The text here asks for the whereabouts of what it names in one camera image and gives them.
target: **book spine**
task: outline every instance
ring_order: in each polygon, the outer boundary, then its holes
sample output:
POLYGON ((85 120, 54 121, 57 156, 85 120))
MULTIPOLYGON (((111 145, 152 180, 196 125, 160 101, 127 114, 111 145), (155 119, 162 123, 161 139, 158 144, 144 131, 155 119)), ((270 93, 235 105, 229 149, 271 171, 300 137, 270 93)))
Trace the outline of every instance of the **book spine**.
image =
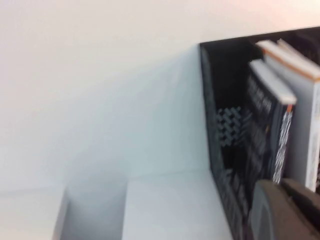
POLYGON ((317 187, 320 151, 320 83, 313 89, 312 115, 310 124, 306 187, 315 192, 317 187))
POLYGON ((275 183, 280 183, 280 180, 284 171, 284 164, 287 151, 287 142, 290 134, 291 121, 293 117, 293 106, 286 105, 282 107, 281 110, 281 124, 279 131, 278 146, 276 150, 275 163, 274 163, 274 172, 272 180, 275 183))

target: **white desk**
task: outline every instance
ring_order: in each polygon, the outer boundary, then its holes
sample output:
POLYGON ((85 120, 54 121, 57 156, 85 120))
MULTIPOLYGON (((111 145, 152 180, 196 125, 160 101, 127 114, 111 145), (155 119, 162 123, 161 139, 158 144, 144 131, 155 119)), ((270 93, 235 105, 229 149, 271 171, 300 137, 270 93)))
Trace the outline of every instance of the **white desk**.
POLYGON ((67 204, 60 188, 0 192, 0 239, 59 240, 67 204))
POLYGON ((209 171, 128 184, 123 240, 232 240, 209 171))

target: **desk surface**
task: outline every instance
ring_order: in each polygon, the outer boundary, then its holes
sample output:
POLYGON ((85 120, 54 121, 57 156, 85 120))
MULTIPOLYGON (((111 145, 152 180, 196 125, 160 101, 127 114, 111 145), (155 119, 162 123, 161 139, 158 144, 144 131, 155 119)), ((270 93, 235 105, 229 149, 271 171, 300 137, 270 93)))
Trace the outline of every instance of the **desk surface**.
POLYGON ((232 240, 208 170, 128 184, 123 240, 232 240))
POLYGON ((0 239, 58 240, 66 209, 62 188, 0 192, 0 239))

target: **book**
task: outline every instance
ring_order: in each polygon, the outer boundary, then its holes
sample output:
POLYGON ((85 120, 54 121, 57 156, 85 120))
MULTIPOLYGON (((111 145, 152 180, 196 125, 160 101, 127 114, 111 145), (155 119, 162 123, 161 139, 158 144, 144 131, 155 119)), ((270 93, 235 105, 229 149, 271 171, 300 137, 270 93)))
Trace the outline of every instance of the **book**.
POLYGON ((288 149, 287 177, 316 190, 320 152, 320 67, 270 40, 256 43, 264 60, 297 98, 288 149))
POLYGON ((261 59, 249 63, 243 111, 246 151, 245 182, 248 209, 255 183, 260 179, 279 183, 284 171, 288 137, 297 98, 261 59))

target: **mesh pattern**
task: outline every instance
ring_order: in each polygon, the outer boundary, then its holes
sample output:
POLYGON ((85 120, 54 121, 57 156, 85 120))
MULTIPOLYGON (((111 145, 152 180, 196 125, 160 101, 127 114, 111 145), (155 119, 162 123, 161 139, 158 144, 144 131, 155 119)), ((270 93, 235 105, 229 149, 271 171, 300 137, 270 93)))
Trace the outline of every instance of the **mesh pattern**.
POLYGON ((221 147, 238 145, 241 130, 241 107, 218 109, 216 120, 221 147))

